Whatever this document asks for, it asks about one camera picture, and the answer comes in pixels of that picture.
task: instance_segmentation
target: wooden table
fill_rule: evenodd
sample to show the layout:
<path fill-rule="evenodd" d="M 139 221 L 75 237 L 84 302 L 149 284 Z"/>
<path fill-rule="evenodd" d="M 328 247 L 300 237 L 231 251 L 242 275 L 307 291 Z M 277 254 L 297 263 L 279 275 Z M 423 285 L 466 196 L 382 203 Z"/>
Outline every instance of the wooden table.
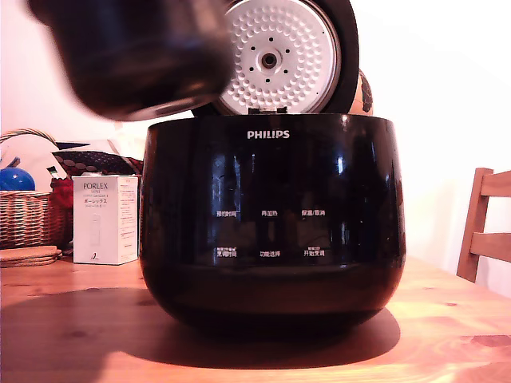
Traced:
<path fill-rule="evenodd" d="M 343 338 L 204 338 L 137 262 L 2 270 L 2 382 L 511 382 L 511 300 L 408 259 L 387 308 Z"/>

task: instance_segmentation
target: inner lid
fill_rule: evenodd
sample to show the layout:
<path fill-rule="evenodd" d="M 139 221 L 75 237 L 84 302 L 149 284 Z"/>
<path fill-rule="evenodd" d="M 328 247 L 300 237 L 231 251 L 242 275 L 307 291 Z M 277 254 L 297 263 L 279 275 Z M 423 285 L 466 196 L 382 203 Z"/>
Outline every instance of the inner lid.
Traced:
<path fill-rule="evenodd" d="M 308 0 L 242 0 L 227 17 L 236 69 L 219 109 L 320 112 L 341 71 L 339 37 L 325 13 Z"/>

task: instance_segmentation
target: wooden coaster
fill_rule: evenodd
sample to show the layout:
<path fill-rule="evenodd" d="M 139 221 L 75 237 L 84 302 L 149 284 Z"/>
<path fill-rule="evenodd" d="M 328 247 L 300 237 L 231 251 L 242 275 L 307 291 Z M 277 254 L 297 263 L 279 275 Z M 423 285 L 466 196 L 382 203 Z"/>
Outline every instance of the wooden coaster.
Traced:
<path fill-rule="evenodd" d="M 55 246 L 26 247 L 0 251 L 1 267 L 41 266 L 55 262 L 62 254 Z"/>

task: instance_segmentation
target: wooden chair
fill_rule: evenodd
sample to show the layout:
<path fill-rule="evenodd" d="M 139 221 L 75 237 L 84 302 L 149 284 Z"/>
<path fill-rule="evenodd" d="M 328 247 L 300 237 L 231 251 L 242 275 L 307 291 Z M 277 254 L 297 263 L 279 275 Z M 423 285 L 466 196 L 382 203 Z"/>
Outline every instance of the wooden chair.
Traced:
<path fill-rule="evenodd" d="M 483 233 L 489 197 L 511 197 L 511 172 L 476 169 L 457 272 L 471 282 L 476 282 L 480 256 L 511 262 L 511 234 Z"/>

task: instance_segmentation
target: white box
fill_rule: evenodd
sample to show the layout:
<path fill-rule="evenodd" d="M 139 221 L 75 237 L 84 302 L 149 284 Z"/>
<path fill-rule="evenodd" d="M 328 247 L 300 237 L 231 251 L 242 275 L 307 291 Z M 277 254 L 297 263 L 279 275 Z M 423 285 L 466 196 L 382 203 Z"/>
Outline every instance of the white box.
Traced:
<path fill-rule="evenodd" d="M 138 178 L 73 177 L 73 261 L 121 265 L 138 258 Z"/>

